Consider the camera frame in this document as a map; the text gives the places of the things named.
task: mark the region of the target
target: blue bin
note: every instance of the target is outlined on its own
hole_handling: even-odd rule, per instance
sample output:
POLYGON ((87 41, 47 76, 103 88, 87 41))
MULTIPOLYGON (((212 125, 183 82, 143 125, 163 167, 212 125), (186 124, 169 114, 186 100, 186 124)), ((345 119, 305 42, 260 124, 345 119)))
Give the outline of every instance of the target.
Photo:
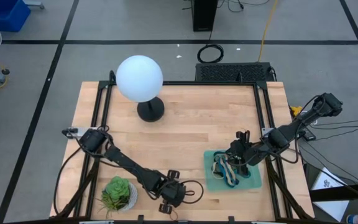
POLYGON ((0 30, 17 32, 30 14, 23 0, 0 0, 0 30))

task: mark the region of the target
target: teal tray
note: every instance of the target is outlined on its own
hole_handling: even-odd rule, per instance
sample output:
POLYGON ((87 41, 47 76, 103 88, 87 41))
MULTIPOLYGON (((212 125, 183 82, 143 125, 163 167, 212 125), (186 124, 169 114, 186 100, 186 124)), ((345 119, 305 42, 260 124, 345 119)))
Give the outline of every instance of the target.
POLYGON ((260 172, 258 165, 248 166, 250 177, 244 178, 237 175, 239 179, 239 184, 235 187, 229 187, 224 180, 219 180, 213 177, 212 174, 212 164, 214 162, 214 153, 215 152, 224 152, 225 150, 216 150, 216 151, 205 151, 204 152, 204 170, 206 177, 206 188, 209 191, 223 191, 223 190, 247 190, 247 189, 257 189, 262 186, 262 179, 260 178, 260 172))

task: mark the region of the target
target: lamp base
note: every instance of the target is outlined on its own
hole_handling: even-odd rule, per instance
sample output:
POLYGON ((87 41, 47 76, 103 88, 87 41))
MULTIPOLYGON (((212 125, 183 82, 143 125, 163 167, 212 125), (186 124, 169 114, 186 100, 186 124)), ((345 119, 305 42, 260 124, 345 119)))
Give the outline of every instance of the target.
POLYGON ((142 120, 147 122, 158 121, 164 114, 164 103, 158 97, 154 97, 147 102, 138 103, 137 114, 142 120))

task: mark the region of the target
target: black metal frame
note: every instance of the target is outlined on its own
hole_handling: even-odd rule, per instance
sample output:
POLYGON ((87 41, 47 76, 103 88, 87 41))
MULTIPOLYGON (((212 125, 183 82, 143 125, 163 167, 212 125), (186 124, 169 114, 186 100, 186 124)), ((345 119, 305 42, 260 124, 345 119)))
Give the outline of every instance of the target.
MULTIPOLYGON (((110 100, 111 100, 111 89, 112 89, 112 86, 114 86, 115 84, 116 84, 116 82, 114 80, 112 80, 112 79, 110 81, 100 81, 99 82, 98 92, 96 94, 96 102, 95 102, 95 106, 94 106, 91 126, 96 126, 96 121, 98 119, 98 112, 99 112, 100 103, 101 103, 100 102, 101 101, 101 95, 102 95, 103 90, 107 87, 108 92, 107 92, 107 95, 106 95, 106 100, 104 102, 103 117, 102 117, 102 121, 101 121, 101 126, 106 125, 107 115, 108 115, 108 108, 109 108, 109 103, 110 103, 110 100)), ((266 82, 244 82, 244 83, 240 83, 240 82, 233 82, 233 81, 226 81, 226 82, 222 82, 222 81, 218 81, 218 82, 165 81, 163 84, 164 85, 242 85, 242 86, 252 86, 253 89, 254 89, 256 110, 257 110, 257 114, 258 114, 260 130, 261 130, 261 134, 262 134, 262 128, 265 127, 265 123, 264 123, 264 117, 263 117, 263 113, 262 113, 262 106, 261 106, 261 103, 260 103, 260 95, 259 95, 259 88, 261 88, 262 91, 263 91, 263 94, 264 94, 264 100, 265 100, 265 104, 266 104, 266 110, 267 110, 269 126, 271 128, 274 127, 273 114, 272 114, 272 109, 271 109, 271 106, 270 106, 270 99, 269 99, 269 93, 268 93, 268 90, 267 90, 266 82)), ((277 161, 277 168, 278 168, 278 174, 280 176, 280 180, 283 182, 284 185, 286 185, 282 161, 281 161, 281 159, 276 159, 276 161, 277 161)), ((272 162, 271 158, 267 157, 265 162, 266 163, 271 163, 272 162)), ((84 181, 84 179, 85 179, 85 177, 86 177, 86 175, 88 173, 89 163, 90 163, 90 156, 85 155, 84 164, 83 164, 83 168, 82 168, 82 172, 81 172, 80 185, 83 183, 83 181, 84 181)), ((96 175, 95 178, 93 179, 93 181, 91 182, 90 190, 89 190, 89 197, 88 197, 88 203, 87 203, 87 206, 86 206, 86 214, 85 214, 85 217, 88 218, 89 220, 91 218, 91 211, 92 211, 92 206, 93 206, 94 194, 95 194, 95 190, 96 190, 97 178, 98 178, 98 176, 96 175)), ((270 194, 272 196, 272 206, 273 206, 274 216, 275 216, 275 219, 278 220, 278 219, 281 218, 281 215, 280 215, 280 206, 279 206, 279 203, 278 203, 278 197, 277 197, 277 191, 276 191, 275 183, 271 179, 271 177, 268 178, 268 181, 269 181, 269 187, 270 187, 270 194)), ((287 202, 285 197, 283 199, 284 199, 284 203, 285 203, 285 212, 286 212, 287 218, 293 218, 290 204, 287 202)), ((74 215, 73 215, 74 217, 79 217, 81 204, 82 204, 82 199, 80 199, 78 201, 78 203, 77 203, 77 205, 75 207, 75 212, 74 212, 74 215)), ((131 221, 129 221, 129 220, 125 220, 125 221, 117 221, 117 220, 115 220, 114 222, 115 223, 117 223, 117 222, 130 223, 131 221)))

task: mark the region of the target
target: wooden table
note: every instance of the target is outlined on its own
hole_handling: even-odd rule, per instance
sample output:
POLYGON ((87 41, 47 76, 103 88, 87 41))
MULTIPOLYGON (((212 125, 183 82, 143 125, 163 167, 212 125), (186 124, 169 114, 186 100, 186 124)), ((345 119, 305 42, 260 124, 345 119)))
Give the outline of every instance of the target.
MULTIPOLYGON (((89 127, 96 98, 98 82, 83 82, 73 126, 89 127)), ((291 122, 287 98, 283 83, 268 83, 268 92, 275 125, 291 122)), ((99 112, 103 111, 104 97, 99 112)), ((157 169, 166 174, 169 169, 179 170, 181 180, 195 179, 204 185, 204 197, 196 204, 181 204, 175 208, 180 220, 227 221, 234 216, 236 221, 274 220, 269 181, 265 162, 259 164, 262 187, 252 190, 234 190, 230 192, 208 192, 205 186, 203 153, 206 150, 227 149, 235 139, 236 131, 250 130, 251 141, 258 141, 260 127, 255 107, 255 97, 251 86, 163 86, 159 97, 165 103, 165 114, 154 123, 142 121, 136 111, 136 103, 123 97, 116 86, 112 89, 107 125, 114 143, 124 154, 149 169, 157 169)), ((264 120, 267 115, 265 103, 260 91, 264 120)), ((78 148, 74 140, 67 143, 64 161, 78 148)), ((285 151, 283 157, 294 160, 295 154, 285 151)), ((78 188, 84 154, 78 153, 62 172, 58 190, 58 209, 61 210, 78 188)), ((305 211, 314 216, 310 196, 306 185, 302 164, 283 163, 289 191, 305 211)), ((93 204, 92 219, 106 218, 101 210, 101 191, 104 186, 118 175, 129 179, 138 190, 138 201, 132 210, 113 213, 109 219, 136 220, 144 215, 145 220, 170 220, 169 215, 160 213, 158 206, 162 199, 153 201, 134 176, 124 169, 115 169, 100 165, 96 195, 93 204)), ((199 196, 200 187, 188 184, 199 196)), ((285 217, 282 195, 277 188, 281 216, 285 217)), ((84 194, 81 214, 85 214, 88 192, 84 194)))

